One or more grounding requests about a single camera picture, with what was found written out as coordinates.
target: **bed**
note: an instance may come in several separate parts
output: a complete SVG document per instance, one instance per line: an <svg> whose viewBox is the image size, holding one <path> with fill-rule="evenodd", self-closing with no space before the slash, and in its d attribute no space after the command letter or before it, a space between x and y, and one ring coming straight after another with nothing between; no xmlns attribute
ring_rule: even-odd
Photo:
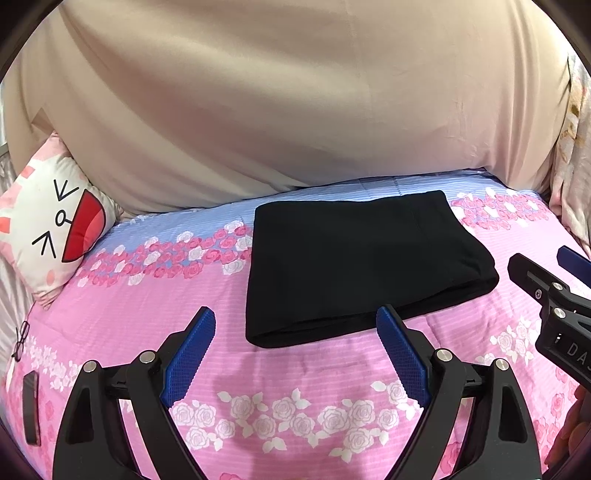
<svg viewBox="0 0 591 480"><path fill-rule="evenodd" d="M216 336L171 414L208 478L383 478L421 410L407 397L375 330L287 349L259 349L245 340L254 210L270 201L364 201L430 190L444 191L458 220L493 254L501 280L485 297L408 325L463 361L506 358L544 459L577 385L536 352L539 308L509 281L506 266L522 252L588 297L555 260L563 245L581 250L536 193L507 189L481 170L350 181L116 225L52 307L34 306L29 315L24 355L11 364L0 394L20 448L51 478L61 414L82 364L91 358L105 366L127 363L183 329L205 305L216 313ZM363 255L333 258L330 245L318 248L326 251L326 268ZM285 238L284 249L305 268L297 238ZM40 447L27 445L22 431L22 378L32 369L40 374ZM131 403L121 407L142 474L157 478ZM469 407L465 402L460 410L437 478L452 470Z"/></svg>

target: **beige blanket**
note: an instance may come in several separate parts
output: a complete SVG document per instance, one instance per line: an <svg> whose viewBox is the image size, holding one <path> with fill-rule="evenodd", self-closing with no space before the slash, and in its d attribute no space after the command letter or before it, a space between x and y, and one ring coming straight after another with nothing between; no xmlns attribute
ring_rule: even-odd
<svg viewBox="0 0 591 480"><path fill-rule="evenodd" d="M567 51L530 0L67 0L7 136L18 171L57 130L135 213L475 167L542 189Z"/></svg>

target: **black phone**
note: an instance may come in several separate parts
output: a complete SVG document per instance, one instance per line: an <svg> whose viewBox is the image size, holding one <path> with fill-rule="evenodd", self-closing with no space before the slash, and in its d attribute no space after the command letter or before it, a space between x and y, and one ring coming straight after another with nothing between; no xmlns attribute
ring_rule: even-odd
<svg viewBox="0 0 591 480"><path fill-rule="evenodd" d="M22 423L25 427L25 439L29 445L41 446L39 431L39 408L37 394L39 374L27 373L22 379Z"/></svg>

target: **pillow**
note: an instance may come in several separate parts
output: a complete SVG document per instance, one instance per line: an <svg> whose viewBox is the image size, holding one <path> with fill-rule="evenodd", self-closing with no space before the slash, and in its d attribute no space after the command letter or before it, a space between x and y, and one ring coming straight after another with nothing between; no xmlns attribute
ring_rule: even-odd
<svg viewBox="0 0 591 480"><path fill-rule="evenodd" d="M0 254L48 308L118 209L54 132L0 197Z"/></svg>

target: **eyeglasses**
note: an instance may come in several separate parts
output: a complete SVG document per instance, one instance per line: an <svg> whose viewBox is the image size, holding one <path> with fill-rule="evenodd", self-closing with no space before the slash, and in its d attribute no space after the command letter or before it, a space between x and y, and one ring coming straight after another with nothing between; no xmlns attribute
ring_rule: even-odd
<svg viewBox="0 0 591 480"><path fill-rule="evenodd" d="M16 362L20 362L22 358L22 353L25 349L25 340L27 339L27 335L29 334L29 322L24 321L21 325L21 330L17 330L17 343L14 346L14 350L12 351L12 358Z"/></svg>

